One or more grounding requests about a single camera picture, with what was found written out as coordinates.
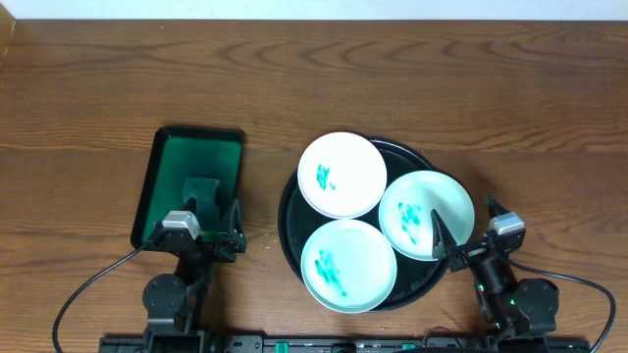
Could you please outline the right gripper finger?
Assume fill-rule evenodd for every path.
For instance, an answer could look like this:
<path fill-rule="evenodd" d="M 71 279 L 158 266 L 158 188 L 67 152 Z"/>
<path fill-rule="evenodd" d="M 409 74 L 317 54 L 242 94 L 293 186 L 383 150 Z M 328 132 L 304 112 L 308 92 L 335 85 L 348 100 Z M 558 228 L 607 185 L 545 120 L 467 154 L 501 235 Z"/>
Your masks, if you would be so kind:
<path fill-rule="evenodd" d="M 499 202 L 497 202 L 493 195 L 487 194 L 485 201 L 491 219 L 509 213 L 509 210 L 503 207 Z"/>
<path fill-rule="evenodd" d="M 436 209 L 431 211 L 431 219 L 433 228 L 432 258 L 447 258 L 457 243 Z"/>

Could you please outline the green yellow sponge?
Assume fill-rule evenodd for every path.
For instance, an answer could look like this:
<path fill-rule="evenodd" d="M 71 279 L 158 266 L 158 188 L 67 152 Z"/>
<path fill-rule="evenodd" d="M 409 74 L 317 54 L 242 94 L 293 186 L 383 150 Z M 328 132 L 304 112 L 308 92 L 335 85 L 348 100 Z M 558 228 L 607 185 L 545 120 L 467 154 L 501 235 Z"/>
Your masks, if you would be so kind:
<path fill-rule="evenodd" d="M 220 181 L 214 178 L 189 177 L 183 184 L 183 202 L 194 197 L 197 211 L 194 214 L 203 231 L 213 231 L 220 223 L 217 190 Z"/>

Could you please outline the white plate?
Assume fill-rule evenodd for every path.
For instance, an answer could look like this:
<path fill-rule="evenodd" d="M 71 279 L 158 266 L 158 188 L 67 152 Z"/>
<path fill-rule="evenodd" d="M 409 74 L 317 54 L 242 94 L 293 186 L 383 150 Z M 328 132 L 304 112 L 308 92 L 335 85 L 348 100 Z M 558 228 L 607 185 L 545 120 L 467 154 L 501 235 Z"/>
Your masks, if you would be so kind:
<path fill-rule="evenodd" d="M 354 219 L 370 212 L 388 181 L 386 163 L 374 143 L 344 131 L 311 142 L 300 157 L 296 176 L 309 206 L 332 219 Z"/>

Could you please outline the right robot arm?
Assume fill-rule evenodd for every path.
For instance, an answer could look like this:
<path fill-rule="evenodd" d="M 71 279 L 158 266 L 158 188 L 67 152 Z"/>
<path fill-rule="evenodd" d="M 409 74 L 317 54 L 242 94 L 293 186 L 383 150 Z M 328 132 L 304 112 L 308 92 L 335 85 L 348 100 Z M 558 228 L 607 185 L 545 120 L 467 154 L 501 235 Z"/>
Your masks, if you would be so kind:
<path fill-rule="evenodd" d="M 523 220 L 491 195 L 487 206 L 491 219 L 483 238 L 461 245 L 438 211 L 432 210 L 432 255 L 443 260 L 453 273 L 471 271 L 487 321 L 494 323 L 500 334 L 514 338 L 556 330 L 557 286 L 543 278 L 517 279 L 508 262 L 509 255 L 523 244 Z"/>

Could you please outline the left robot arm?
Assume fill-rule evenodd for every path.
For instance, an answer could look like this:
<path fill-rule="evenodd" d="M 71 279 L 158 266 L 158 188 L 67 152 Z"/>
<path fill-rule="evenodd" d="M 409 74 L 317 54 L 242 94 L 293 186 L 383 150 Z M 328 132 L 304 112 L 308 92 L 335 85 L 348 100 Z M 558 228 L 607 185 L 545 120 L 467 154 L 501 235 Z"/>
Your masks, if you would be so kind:
<path fill-rule="evenodd" d="M 170 212 L 156 225 L 149 249 L 178 258 L 171 274 L 154 277 L 144 288 L 142 302 L 147 329 L 154 335 L 184 335 L 198 330 L 204 299 L 216 265 L 232 263 L 247 246 L 240 204 L 234 200 L 210 240 L 201 236 L 200 223 L 188 209 Z"/>

